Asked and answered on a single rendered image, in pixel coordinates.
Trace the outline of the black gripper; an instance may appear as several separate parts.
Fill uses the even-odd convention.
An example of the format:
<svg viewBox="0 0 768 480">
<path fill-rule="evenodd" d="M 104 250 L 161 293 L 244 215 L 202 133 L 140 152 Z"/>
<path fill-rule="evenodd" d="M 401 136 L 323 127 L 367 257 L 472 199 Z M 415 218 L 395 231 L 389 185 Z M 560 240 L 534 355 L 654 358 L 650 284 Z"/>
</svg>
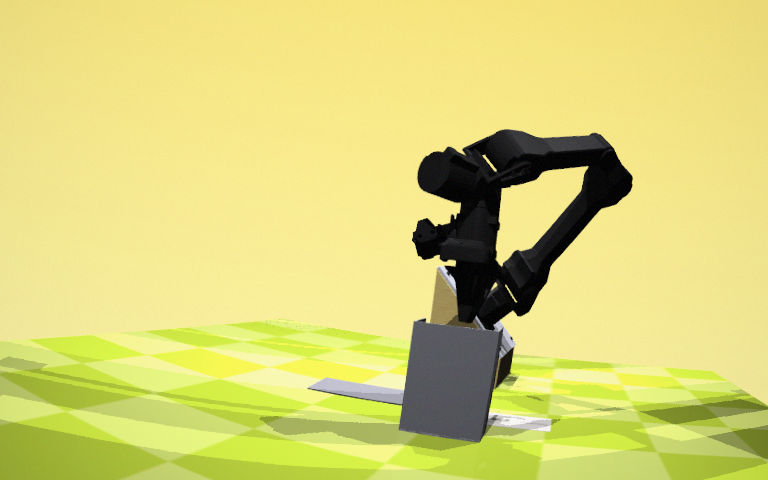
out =
<svg viewBox="0 0 768 480">
<path fill-rule="evenodd" d="M 456 261 L 455 267 L 444 268 L 455 279 L 459 322 L 472 323 L 494 283 L 500 279 L 501 266 L 496 251 L 499 213 L 464 207 L 456 214 L 456 221 L 457 239 L 444 241 L 440 260 Z"/>
</svg>

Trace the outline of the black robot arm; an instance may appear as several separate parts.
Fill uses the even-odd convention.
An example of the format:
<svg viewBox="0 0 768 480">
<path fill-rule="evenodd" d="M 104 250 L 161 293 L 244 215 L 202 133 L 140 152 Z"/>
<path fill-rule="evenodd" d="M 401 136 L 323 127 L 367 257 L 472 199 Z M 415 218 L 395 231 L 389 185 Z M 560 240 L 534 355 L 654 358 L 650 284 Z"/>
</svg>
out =
<svg viewBox="0 0 768 480">
<path fill-rule="evenodd" d="M 619 203 L 630 193 L 633 176 L 612 145 L 594 132 L 546 138 L 519 130 L 498 130 L 462 151 L 465 155 L 447 147 L 425 156 L 418 167 L 420 188 L 461 203 L 461 208 L 480 207 L 498 213 L 502 188 L 536 181 L 549 170 L 589 166 L 581 191 L 533 248 L 514 251 L 503 262 L 500 279 L 477 314 L 483 327 L 495 330 L 493 325 L 512 311 L 518 317 L 530 311 L 547 283 L 551 265 L 602 208 Z M 438 226 L 428 218 L 418 221 L 412 241 L 419 257 L 432 259 L 440 255 L 445 240 L 457 239 L 458 222 L 454 217 L 451 214 L 450 223 Z"/>
</svg>

